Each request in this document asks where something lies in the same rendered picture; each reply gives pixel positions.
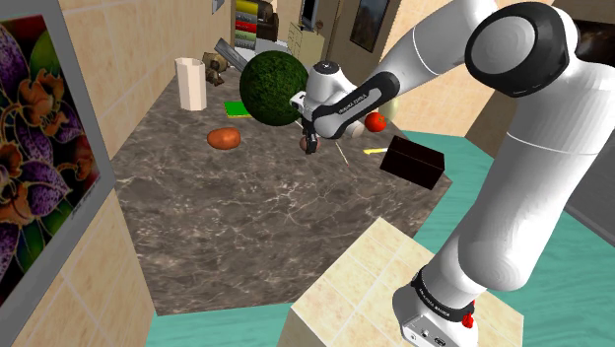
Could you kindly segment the dark brown box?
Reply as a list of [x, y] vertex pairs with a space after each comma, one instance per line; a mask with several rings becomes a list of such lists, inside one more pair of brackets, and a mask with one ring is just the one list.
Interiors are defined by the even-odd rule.
[[394, 135], [379, 168], [433, 189], [444, 173], [444, 154]]

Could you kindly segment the pale cream round fruit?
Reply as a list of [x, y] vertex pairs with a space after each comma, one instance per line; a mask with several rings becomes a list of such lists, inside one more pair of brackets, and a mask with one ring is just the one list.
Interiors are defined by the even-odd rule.
[[378, 108], [378, 112], [385, 118], [387, 122], [390, 122], [394, 119], [397, 114], [399, 106], [398, 98], [395, 98], [387, 103], [381, 105]]

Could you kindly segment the dark green mossy ball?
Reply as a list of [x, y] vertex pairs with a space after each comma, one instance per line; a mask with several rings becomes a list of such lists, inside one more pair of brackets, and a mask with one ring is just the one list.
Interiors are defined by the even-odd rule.
[[306, 67], [283, 51], [264, 51], [250, 59], [240, 74], [240, 99], [248, 113], [269, 126], [286, 126], [301, 113], [290, 99], [305, 89]]

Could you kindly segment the green flat book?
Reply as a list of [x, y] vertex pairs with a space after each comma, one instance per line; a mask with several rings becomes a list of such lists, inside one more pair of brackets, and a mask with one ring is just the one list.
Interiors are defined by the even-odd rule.
[[243, 102], [224, 102], [225, 112], [228, 118], [251, 118]]

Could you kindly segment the orange-brown potato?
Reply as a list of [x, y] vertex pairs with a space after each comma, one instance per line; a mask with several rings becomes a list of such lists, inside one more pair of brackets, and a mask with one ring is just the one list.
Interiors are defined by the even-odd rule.
[[212, 130], [207, 135], [208, 144], [218, 150], [231, 150], [240, 144], [240, 133], [234, 127]]

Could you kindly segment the white faceted vase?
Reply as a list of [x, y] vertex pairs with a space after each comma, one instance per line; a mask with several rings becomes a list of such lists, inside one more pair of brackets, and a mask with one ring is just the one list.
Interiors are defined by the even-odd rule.
[[190, 111], [207, 107], [206, 68], [201, 60], [179, 57], [174, 61], [180, 106]]

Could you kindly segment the shelf with coloured cloths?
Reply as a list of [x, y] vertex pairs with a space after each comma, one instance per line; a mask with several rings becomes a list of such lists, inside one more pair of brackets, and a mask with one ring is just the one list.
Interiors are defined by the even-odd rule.
[[267, 0], [236, 0], [235, 47], [254, 50], [259, 39], [276, 42], [279, 18]]

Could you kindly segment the cream chest of drawers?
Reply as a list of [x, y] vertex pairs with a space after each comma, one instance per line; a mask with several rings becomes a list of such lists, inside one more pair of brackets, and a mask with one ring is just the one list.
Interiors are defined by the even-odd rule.
[[298, 25], [290, 23], [287, 46], [291, 54], [309, 69], [321, 60], [324, 37], [315, 32], [304, 31]]

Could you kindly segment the purple flower wall picture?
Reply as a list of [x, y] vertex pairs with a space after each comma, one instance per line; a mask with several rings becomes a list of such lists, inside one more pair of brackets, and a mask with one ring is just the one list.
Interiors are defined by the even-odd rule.
[[0, 347], [114, 182], [58, 0], [0, 0]]

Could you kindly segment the dark framed wall picture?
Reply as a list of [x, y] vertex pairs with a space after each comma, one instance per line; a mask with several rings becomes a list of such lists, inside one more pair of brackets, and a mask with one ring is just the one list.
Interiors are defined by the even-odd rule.
[[390, 0], [360, 0], [350, 40], [373, 52]]

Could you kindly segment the beige tiled robot stand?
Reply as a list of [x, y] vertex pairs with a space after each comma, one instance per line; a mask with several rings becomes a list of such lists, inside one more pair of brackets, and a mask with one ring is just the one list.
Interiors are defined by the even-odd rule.
[[376, 219], [292, 304], [277, 347], [413, 347], [391, 299], [432, 257]]

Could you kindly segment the grey flat slab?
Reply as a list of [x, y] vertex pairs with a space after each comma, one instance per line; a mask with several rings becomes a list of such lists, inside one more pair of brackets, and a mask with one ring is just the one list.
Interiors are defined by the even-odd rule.
[[228, 60], [238, 71], [242, 72], [248, 61], [242, 57], [232, 46], [230, 46], [223, 38], [220, 38], [214, 49]]

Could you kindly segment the brown animal figure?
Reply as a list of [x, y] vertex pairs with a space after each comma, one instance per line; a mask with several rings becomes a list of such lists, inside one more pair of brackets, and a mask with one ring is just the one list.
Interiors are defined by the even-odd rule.
[[229, 67], [228, 60], [219, 53], [204, 52], [202, 62], [206, 68], [206, 81], [215, 87], [224, 83], [220, 76]]

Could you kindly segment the red tomato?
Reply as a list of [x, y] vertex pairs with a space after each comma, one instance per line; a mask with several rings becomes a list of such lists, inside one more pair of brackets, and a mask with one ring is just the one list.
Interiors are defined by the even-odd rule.
[[381, 113], [373, 111], [366, 116], [364, 125], [370, 132], [380, 132], [386, 128], [387, 120]]

